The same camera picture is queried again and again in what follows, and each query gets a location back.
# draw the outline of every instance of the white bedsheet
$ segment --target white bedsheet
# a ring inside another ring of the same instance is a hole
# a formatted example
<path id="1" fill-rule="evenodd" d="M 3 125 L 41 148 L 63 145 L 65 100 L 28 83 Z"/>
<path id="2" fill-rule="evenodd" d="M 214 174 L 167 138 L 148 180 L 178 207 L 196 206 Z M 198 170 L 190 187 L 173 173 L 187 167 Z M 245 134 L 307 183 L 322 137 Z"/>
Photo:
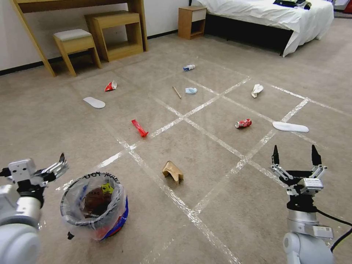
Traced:
<path id="1" fill-rule="evenodd" d="M 246 22 L 293 30 L 283 57 L 295 52 L 299 45 L 321 37 L 329 29 L 334 10 L 330 2 L 308 0 L 310 10 L 282 7 L 274 0 L 193 0 L 193 6 L 204 6 L 214 15 Z"/>

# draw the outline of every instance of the white cushion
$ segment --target white cushion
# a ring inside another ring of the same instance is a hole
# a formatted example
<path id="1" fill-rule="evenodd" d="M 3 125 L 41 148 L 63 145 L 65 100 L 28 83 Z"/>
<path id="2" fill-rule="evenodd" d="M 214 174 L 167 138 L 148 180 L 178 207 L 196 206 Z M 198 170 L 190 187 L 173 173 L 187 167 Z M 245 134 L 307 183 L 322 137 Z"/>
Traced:
<path id="1" fill-rule="evenodd" d="M 83 29 L 73 29 L 55 33 L 54 36 L 60 39 L 61 41 L 80 39 L 82 37 L 88 37 L 92 34 L 83 30 Z"/>

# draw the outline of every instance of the wooden stool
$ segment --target wooden stool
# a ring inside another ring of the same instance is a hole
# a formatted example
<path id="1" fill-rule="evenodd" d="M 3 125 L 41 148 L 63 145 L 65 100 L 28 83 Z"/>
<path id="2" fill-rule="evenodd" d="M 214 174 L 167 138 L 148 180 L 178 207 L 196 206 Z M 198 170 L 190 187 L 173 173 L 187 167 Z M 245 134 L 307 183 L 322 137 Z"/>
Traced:
<path id="1" fill-rule="evenodd" d="M 91 33 L 83 29 L 74 29 L 55 33 L 54 39 L 67 68 L 73 76 L 77 75 L 68 56 L 71 53 L 90 50 L 93 62 L 98 68 L 102 68 Z"/>
<path id="2" fill-rule="evenodd" d="M 85 15 L 89 31 L 98 47 L 99 55 L 104 60 L 112 60 L 143 52 L 142 32 L 138 13 L 127 11 L 107 12 Z M 103 29 L 125 25 L 127 41 L 115 45 L 105 43 Z"/>

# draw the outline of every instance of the floor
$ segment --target floor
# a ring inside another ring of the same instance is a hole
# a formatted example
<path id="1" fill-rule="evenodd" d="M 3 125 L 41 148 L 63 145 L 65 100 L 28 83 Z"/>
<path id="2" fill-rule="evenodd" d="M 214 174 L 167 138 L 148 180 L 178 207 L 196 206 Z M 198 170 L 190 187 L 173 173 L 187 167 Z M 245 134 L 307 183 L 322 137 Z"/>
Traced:
<path id="1" fill-rule="evenodd" d="M 352 14 L 342 13 L 341 11 L 334 11 L 334 17 L 336 18 L 352 18 Z"/>
<path id="2" fill-rule="evenodd" d="M 269 171 L 275 144 L 284 168 L 302 170 L 311 168 L 317 146 L 328 172 L 315 204 L 351 221 L 351 40 L 349 19 L 335 19 L 321 41 L 286 58 L 212 36 L 168 35 L 101 70 L 78 58 L 76 78 L 62 63 L 56 78 L 43 67 L 0 77 L 1 165 L 32 157 L 43 168 L 62 151 L 70 165 L 45 191 L 38 263 L 286 263 L 288 196 Z M 196 68 L 183 72 L 190 63 Z M 104 92 L 112 80 L 117 89 Z M 264 91 L 253 99 L 257 83 Z M 186 95 L 186 87 L 198 93 Z M 92 108 L 86 96 L 106 107 Z M 244 118 L 253 124 L 236 129 Z M 149 131 L 146 138 L 133 119 Z M 278 131 L 274 120 L 306 125 L 309 133 Z M 161 172 L 168 160 L 184 172 L 179 185 Z M 93 171 L 120 179 L 128 219 L 104 241 L 69 241 L 61 197 L 73 179 Z M 334 229 L 328 246 L 348 230 L 319 219 Z M 350 263 L 351 247 L 347 238 L 336 248 L 337 264 Z"/>

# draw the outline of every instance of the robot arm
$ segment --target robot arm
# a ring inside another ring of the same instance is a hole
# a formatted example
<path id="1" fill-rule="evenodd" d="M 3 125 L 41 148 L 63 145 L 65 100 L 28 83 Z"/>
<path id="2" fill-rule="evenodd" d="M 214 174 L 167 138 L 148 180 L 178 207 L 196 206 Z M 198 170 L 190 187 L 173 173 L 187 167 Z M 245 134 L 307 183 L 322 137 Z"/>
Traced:
<path id="1" fill-rule="evenodd" d="M 0 186 L 0 263 L 34 264 L 40 241 L 37 227 L 43 192 L 49 182 L 68 170 L 64 154 L 58 162 L 36 171 L 32 159 L 12 162 L 0 172 L 16 183 Z"/>
<path id="2" fill-rule="evenodd" d="M 321 165 L 322 159 L 312 145 L 311 171 L 285 170 L 279 165 L 277 146 L 271 157 L 271 169 L 279 179 L 288 185 L 286 192 L 290 197 L 287 203 L 289 215 L 287 225 L 290 232 L 283 239 L 283 248 L 288 264 L 333 264 L 334 257 L 322 238 L 333 238 L 331 227 L 319 224 L 317 208 L 313 197 L 324 188 L 321 176 L 327 169 Z"/>

